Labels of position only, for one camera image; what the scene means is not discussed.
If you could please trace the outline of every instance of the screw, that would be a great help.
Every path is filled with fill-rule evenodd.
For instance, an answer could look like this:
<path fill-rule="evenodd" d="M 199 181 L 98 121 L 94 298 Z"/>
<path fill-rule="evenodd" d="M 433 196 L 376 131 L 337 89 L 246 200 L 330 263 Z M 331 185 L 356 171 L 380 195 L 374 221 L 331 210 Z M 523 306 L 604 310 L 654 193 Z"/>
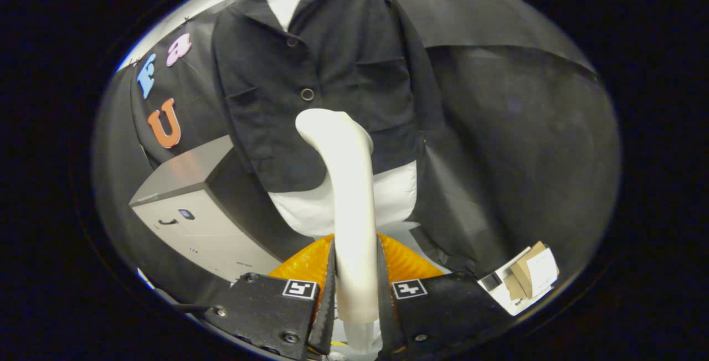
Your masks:
<path fill-rule="evenodd" d="M 274 353 L 280 355 L 281 352 L 269 346 L 261 346 L 261 349 L 268 351 L 269 353 Z"/>
<path fill-rule="evenodd" d="M 288 343 L 298 343 L 301 340 L 301 338 L 293 332 L 283 332 L 281 338 Z"/>
<path fill-rule="evenodd" d="M 223 306 L 214 306 L 214 311 L 220 317 L 226 317 L 226 308 Z"/>

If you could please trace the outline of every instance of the white paper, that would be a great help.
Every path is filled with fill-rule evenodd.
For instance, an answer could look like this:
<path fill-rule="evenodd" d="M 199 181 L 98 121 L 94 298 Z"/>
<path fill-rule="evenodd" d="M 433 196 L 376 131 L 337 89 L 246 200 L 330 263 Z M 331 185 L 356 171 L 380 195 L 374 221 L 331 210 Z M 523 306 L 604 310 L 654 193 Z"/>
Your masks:
<path fill-rule="evenodd" d="M 532 280 L 532 297 L 542 293 L 557 280 L 557 263 L 549 248 L 527 260 L 527 267 Z"/>
<path fill-rule="evenodd" d="M 497 286 L 489 293 L 490 296 L 492 296 L 492 298 L 494 298 L 494 300 L 497 301 L 499 305 L 503 306 L 505 309 L 508 308 L 512 303 L 512 301 L 510 300 L 510 291 L 507 290 L 507 286 L 504 283 Z"/>

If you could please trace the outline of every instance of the white cabinet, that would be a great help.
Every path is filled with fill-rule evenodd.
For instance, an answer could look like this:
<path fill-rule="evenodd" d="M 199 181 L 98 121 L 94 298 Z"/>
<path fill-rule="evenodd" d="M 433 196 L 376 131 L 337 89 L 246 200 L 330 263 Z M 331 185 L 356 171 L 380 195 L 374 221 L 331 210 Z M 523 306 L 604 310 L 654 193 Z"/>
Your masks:
<path fill-rule="evenodd" d="M 136 205 L 133 210 L 167 245 L 225 280 L 235 282 L 246 272 L 268 274 L 280 265 L 224 214 L 205 189 Z"/>

